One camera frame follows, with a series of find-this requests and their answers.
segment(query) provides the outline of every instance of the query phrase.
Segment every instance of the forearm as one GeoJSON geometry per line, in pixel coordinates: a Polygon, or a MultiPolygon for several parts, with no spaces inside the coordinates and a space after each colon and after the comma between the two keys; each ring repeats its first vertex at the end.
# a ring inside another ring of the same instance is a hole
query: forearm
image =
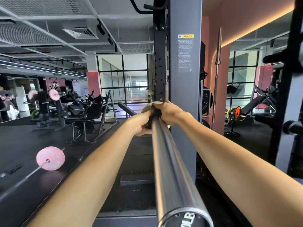
{"type": "Polygon", "coordinates": [[[66,179],[29,226],[91,227],[133,136],[126,121],[66,179]]]}
{"type": "Polygon", "coordinates": [[[177,124],[253,226],[303,226],[303,186],[183,113],[177,124]]]}

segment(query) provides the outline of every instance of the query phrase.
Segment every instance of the warning sticker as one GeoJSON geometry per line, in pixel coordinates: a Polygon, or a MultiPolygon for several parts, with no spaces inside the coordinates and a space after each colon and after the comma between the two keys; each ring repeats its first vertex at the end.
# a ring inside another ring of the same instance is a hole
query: warning sticker
{"type": "Polygon", "coordinates": [[[192,72],[194,34],[178,34],[178,72],[192,72]]]}
{"type": "Polygon", "coordinates": [[[194,34],[178,34],[178,38],[194,38],[194,34]]]}

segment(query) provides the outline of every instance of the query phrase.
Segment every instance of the pink weight plate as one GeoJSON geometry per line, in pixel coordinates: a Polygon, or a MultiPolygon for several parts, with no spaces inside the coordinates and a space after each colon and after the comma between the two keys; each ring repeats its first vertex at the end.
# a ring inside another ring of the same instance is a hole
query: pink weight plate
{"type": "Polygon", "coordinates": [[[59,92],[55,89],[49,90],[48,94],[49,94],[49,97],[54,101],[58,101],[60,99],[59,92]]]}
{"type": "Polygon", "coordinates": [[[38,94],[38,91],[30,90],[28,93],[28,99],[31,100],[34,97],[34,95],[37,95],[37,94],[38,94]]]}
{"type": "Polygon", "coordinates": [[[57,170],[63,165],[65,155],[59,148],[48,146],[40,150],[36,157],[36,161],[40,166],[47,160],[50,160],[50,162],[46,163],[42,168],[45,170],[57,170]]]}

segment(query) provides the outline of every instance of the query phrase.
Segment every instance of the hand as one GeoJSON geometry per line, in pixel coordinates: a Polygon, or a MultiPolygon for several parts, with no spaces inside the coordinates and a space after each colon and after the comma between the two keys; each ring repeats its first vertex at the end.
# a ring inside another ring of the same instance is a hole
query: hand
{"type": "Polygon", "coordinates": [[[167,125],[171,126],[177,123],[178,116],[184,112],[180,107],[174,105],[170,101],[166,101],[166,103],[159,104],[155,103],[153,104],[153,106],[161,110],[161,119],[163,119],[167,125]]]}
{"type": "Polygon", "coordinates": [[[148,110],[147,112],[144,113],[139,113],[136,114],[130,118],[127,119],[125,123],[131,124],[134,128],[134,135],[136,136],[141,136],[145,134],[151,134],[152,130],[151,129],[146,129],[146,124],[149,121],[149,117],[153,113],[153,109],[148,110]]]}

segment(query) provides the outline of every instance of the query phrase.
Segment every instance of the window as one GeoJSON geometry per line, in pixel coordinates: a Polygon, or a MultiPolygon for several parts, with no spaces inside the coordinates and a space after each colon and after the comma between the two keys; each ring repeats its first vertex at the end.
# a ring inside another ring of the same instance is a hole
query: window
{"type": "MultiPolygon", "coordinates": [[[[148,63],[146,54],[98,56],[102,95],[111,90],[114,104],[122,102],[139,111],[147,104],[148,63]]],[[[127,113],[118,108],[117,118],[126,118],[127,113]]],[[[106,118],[113,118],[113,113],[106,118]]]]}
{"type": "Polygon", "coordinates": [[[234,88],[227,94],[226,108],[244,107],[250,102],[258,59],[258,50],[230,52],[228,84],[234,88]]]}

